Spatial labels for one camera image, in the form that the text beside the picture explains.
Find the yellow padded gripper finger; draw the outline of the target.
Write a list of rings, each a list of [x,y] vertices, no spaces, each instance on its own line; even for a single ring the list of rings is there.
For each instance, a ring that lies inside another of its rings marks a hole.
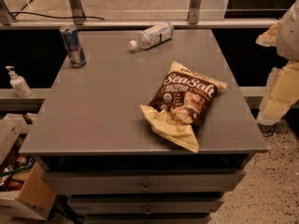
[[[275,47],[277,45],[279,25],[279,21],[273,24],[267,31],[257,37],[256,43],[264,47]]]
[[[299,101],[299,62],[288,61],[281,69],[270,72],[257,122],[272,126],[279,122],[292,105]]]

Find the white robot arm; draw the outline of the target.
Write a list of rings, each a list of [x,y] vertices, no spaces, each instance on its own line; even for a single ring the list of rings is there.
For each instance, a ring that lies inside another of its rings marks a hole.
[[[256,43],[276,47],[278,56],[288,60],[281,69],[274,67],[270,72],[259,107],[257,122],[272,126],[299,101],[299,0],[280,21],[259,35]]]

